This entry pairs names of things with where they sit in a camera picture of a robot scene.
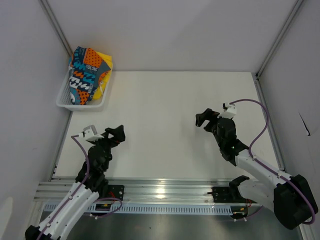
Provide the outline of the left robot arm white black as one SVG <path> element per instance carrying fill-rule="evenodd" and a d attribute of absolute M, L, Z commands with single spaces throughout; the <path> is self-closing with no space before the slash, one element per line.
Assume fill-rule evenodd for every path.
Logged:
<path fill-rule="evenodd" d="M 124 126 L 108 127 L 99 134 L 90 125 L 71 139 L 83 152 L 85 161 L 57 207 L 37 226 L 27 228 L 24 234 L 27 240 L 65 240 L 91 205 L 103 201 L 123 203 L 123 194 L 112 189 L 105 172 L 113 159 L 112 149 L 126 140 Z"/>

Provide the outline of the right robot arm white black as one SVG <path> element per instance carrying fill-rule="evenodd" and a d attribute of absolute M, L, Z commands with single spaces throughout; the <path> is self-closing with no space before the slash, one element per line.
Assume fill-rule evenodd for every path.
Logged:
<path fill-rule="evenodd" d="M 271 210 L 277 220 L 293 230 L 311 225 L 319 209 L 308 181 L 300 174 L 292 176 L 255 155 L 236 134 L 234 105 L 224 105 L 219 113 L 208 108 L 195 116 L 195 125 L 213 134 L 222 157 L 254 177 L 240 176 L 229 183 L 228 196 L 234 202 L 252 200 Z"/>

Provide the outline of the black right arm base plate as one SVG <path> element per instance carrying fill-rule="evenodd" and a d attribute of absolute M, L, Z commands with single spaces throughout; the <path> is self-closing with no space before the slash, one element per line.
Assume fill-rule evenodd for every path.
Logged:
<path fill-rule="evenodd" d="M 214 186 L 208 195 L 211 195 L 214 203 L 239 203 L 245 204 L 247 200 L 243 198 L 238 190 L 227 186 Z"/>

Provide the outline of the colourful patterned shorts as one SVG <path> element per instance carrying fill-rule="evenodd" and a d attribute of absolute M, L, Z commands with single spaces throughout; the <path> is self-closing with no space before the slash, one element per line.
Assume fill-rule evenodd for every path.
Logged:
<path fill-rule="evenodd" d="M 87 105 L 99 87 L 99 78 L 110 67 L 93 48 L 78 46 L 68 64 L 70 100 L 73 105 Z"/>

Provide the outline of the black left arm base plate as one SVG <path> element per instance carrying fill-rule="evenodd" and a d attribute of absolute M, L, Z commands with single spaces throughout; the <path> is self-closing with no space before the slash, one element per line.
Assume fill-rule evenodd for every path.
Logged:
<path fill-rule="evenodd" d="M 107 198 L 117 198 L 121 201 L 124 198 L 125 186 L 124 185 L 114 185 L 109 184 L 106 192 Z"/>

